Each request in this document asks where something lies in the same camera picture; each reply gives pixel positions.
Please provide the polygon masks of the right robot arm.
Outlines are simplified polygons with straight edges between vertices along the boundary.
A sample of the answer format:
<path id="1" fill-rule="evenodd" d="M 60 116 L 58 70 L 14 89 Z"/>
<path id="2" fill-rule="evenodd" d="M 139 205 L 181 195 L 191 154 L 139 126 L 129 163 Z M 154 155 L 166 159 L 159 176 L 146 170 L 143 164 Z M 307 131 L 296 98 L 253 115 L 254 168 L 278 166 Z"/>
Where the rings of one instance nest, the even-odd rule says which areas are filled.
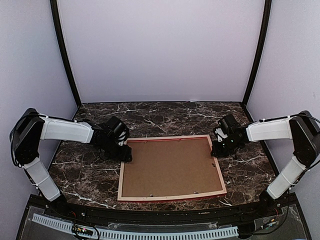
<path id="1" fill-rule="evenodd" d="M 213 130 L 216 137 L 212 141 L 213 157 L 226 157 L 249 143 L 265 142 L 272 157 L 283 158 L 276 160 L 276 166 L 282 169 L 255 205 L 255 213 L 260 217 L 273 211 L 274 202 L 320 162 L 320 121 L 308 110 L 246 125 L 229 114 L 217 124 Z"/>

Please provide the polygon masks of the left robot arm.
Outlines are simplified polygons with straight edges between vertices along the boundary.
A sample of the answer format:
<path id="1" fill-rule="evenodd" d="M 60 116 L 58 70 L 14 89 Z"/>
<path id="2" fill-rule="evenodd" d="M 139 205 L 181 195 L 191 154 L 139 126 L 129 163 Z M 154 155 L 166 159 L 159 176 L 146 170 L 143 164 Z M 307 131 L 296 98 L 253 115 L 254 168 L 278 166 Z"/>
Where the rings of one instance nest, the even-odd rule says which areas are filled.
<path id="1" fill-rule="evenodd" d="M 31 183 L 51 203 L 51 210 L 60 218 L 71 213 L 64 194 L 51 177 L 42 160 L 42 143 L 47 141 L 75 142 L 92 145 L 118 162 L 132 161 L 132 149 L 125 142 L 130 130 L 113 116 L 103 123 L 88 119 L 71 120 L 39 113 L 28 108 L 9 134 L 12 163 L 22 168 Z"/>

